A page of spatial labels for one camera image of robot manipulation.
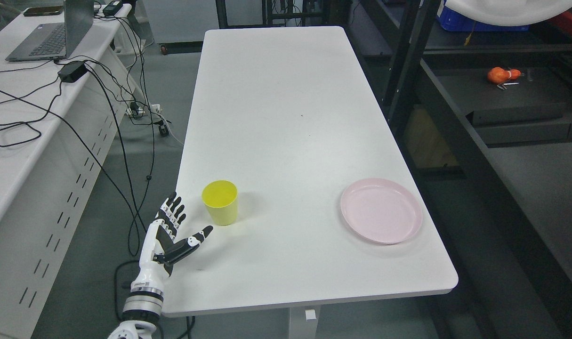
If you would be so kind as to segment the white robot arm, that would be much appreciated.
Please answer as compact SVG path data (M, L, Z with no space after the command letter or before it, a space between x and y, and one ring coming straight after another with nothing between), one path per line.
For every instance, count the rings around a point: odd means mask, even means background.
M109 339L151 339L161 317L164 294L148 282L133 282L123 307L121 322Z

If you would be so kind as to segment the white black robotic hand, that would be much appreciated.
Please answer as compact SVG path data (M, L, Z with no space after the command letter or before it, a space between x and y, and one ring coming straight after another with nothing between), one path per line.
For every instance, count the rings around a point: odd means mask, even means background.
M173 192L161 204L148 226L139 258L140 271L131 283L131 291L142 288L163 290L172 275L173 266L196 251L213 231L213 226L206 226L178 240L177 234L185 219L182 197Z

